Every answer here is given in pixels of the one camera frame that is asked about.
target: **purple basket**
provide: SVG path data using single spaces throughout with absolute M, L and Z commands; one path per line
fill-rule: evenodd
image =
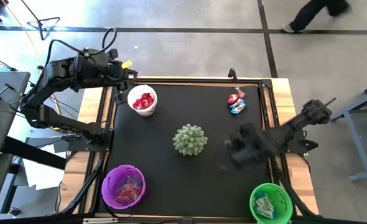
M 142 183 L 144 186 L 143 186 L 141 194 L 135 200 L 135 202 L 129 205 L 121 205 L 115 199 L 116 198 L 115 192 L 117 190 L 120 180 L 127 175 L 140 176 L 142 178 Z M 106 176 L 106 178 L 103 180 L 101 193 L 102 193 L 102 198 L 107 205 L 109 205 L 110 207 L 114 209 L 122 210 L 122 209 L 129 208 L 135 205 L 136 203 L 138 203 L 138 201 L 140 201 L 143 198 L 145 194 L 145 190 L 146 190 L 146 184 L 145 184 L 145 178 L 142 172 L 139 169 L 135 168 L 134 166 L 121 165 L 111 170 L 109 174 Z

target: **artificial plant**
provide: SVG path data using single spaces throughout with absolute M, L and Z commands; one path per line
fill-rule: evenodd
M 178 133 L 172 139 L 174 147 L 184 156 L 197 156 L 207 144 L 207 137 L 204 136 L 204 131 L 201 127 L 191 126 L 187 124 L 178 129 Z

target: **green basket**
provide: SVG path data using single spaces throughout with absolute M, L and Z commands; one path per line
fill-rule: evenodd
M 276 211 L 275 219 L 263 217 L 255 212 L 255 195 L 261 191 L 268 195 L 269 201 L 274 206 Z M 256 187 L 251 193 L 249 206 L 253 217 L 261 224 L 286 224 L 290 221 L 291 216 L 293 215 L 293 204 L 289 194 L 282 187 L 276 184 L 266 183 Z

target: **person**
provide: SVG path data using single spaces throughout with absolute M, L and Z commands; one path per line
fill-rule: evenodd
M 324 7 L 327 7 L 330 16 L 337 17 L 348 11 L 350 4 L 346 0 L 310 0 L 282 29 L 287 33 L 302 32 Z

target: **concrete floor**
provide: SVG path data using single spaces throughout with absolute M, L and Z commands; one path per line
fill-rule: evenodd
M 351 0 L 352 12 L 338 19 L 321 12 L 309 29 L 367 30 L 367 0 Z M 60 16 L 58 26 L 72 27 L 166 27 L 166 28 L 235 28 L 261 29 L 257 1 L 81 1 L 35 0 L 26 3 L 41 18 Z M 306 3 L 303 0 L 264 0 L 267 24 L 279 29 L 290 21 Z M 10 8 L 23 21 L 32 21 L 20 1 Z M 4 26 L 18 26 L 9 12 Z M 45 61 L 51 39 L 62 39 L 75 47 L 100 48 L 100 32 L 51 32 L 39 40 L 37 32 L 29 32 Z M 337 97 L 331 105 L 338 111 L 355 101 L 367 88 L 367 34 L 271 34 L 271 45 L 279 78 L 288 78 L 299 112 L 311 98 L 322 101 Z M 0 31 L 0 59 L 38 78 L 37 59 L 25 33 Z M 240 77 L 271 77 L 264 36 L 258 34 L 207 33 L 119 33 L 113 47 L 121 60 L 132 60 L 141 75 L 225 77 L 234 67 Z M 74 56 L 74 52 L 55 44 L 52 59 Z M 69 91 L 57 98 L 79 109 L 82 94 Z M 360 157 L 344 120 L 325 126 L 307 128 L 308 138 L 320 143 L 309 153 L 316 199 L 320 214 L 329 218 L 367 222 L 367 180 L 350 182 L 348 176 L 363 172 Z M 51 130 L 36 130 L 16 118 L 10 135 L 51 136 Z M 35 191 L 18 188 L 12 205 L 24 208 L 21 217 L 46 215 L 53 210 L 56 190 Z

